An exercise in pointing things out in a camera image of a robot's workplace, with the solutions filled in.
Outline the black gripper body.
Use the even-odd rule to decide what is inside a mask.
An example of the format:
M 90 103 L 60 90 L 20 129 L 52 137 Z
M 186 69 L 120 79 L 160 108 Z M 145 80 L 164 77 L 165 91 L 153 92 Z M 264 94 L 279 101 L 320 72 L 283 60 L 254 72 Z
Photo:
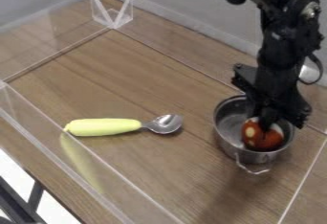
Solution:
M 249 92 L 260 93 L 264 97 L 264 107 L 276 109 L 280 119 L 299 129 L 303 128 L 312 112 L 312 107 L 297 89 L 303 64 L 303 58 L 281 69 L 277 68 L 277 63 L 266 66 L 258 61 L 256 67 L 236 63 L 230 79 L 230 83 L 245 93 L 245 97 Z

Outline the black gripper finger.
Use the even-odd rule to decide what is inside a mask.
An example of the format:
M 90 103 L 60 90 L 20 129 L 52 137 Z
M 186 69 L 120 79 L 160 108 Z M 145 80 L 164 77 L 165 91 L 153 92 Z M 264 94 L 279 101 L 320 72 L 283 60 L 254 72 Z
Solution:
M 271 107 L 262 107 L 258 111 L 258 126 L 266 131 L 271 125 L 280 119 L 280 113 Z
M 246 109 L 248 109 L 248 117 L 260 117 L 261 111 L 264 108 L 262 105 L 264 97 L 257 92 L 249 92 L 246 94 Z

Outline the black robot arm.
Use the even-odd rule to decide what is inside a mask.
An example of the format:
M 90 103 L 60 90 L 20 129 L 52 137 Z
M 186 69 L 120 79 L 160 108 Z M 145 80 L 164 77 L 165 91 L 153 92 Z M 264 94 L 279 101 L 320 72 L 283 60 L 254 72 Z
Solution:
M 256 65 L 233 65 L 232 84 L 244 91 L 248 115 L 261 129 L 280 119 L 301 127 L 312 112 L 297 85 L 313 84 L 300 77 L 307 60 L 319 63 L 321 12 L 319 0 L 225 0 L 232 5 L 252 1 L 260 11 L 261 47 Z

